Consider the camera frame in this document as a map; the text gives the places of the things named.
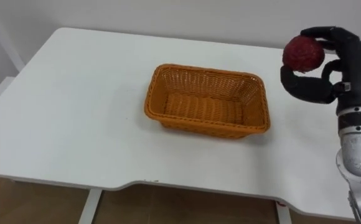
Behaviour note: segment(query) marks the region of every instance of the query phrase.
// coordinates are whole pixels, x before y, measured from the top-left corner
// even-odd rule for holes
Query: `table top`
[[[335,165],[335,103],[286,93],[281,56],[281,49],[61,28],[0,97],[0,176],[108,190],[166,184],[352,218]],[[235,141],[162,128],[143,103],[163,63],[257,74],[271,129]]]

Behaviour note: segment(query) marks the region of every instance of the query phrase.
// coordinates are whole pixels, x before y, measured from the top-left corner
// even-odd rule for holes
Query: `orange basket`
[[[166,128],[237,139],[270,127],[256,75],[164,64],[152,77],[144,112]]]

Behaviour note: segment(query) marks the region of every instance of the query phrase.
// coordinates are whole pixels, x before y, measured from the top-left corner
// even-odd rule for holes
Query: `floor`
[[[88,191],[0,179],[0,224],[78,223]],[[291,213],[293,224],[351,224]],[[273,201],[134,185],[104,192],[95,224],[275,224]]]

